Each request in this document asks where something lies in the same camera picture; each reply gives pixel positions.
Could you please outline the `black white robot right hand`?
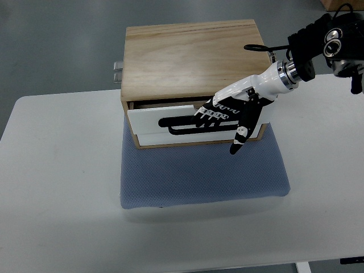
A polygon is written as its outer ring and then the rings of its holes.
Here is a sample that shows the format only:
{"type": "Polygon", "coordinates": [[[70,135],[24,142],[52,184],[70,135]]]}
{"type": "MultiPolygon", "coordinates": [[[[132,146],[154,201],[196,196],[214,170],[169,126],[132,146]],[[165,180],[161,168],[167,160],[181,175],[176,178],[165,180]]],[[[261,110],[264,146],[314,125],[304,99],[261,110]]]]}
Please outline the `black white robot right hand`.
{"type": "Polygon", "coordinates": [[[263,73],[246,77],[215,93],[196,111],[192,122],[196,127],[209,127],[237,120],[230,146],[230,153],[236,154],[253,134],[262,109],[287,91],[279,76],[278,64],[275,62],[263,73]]]}

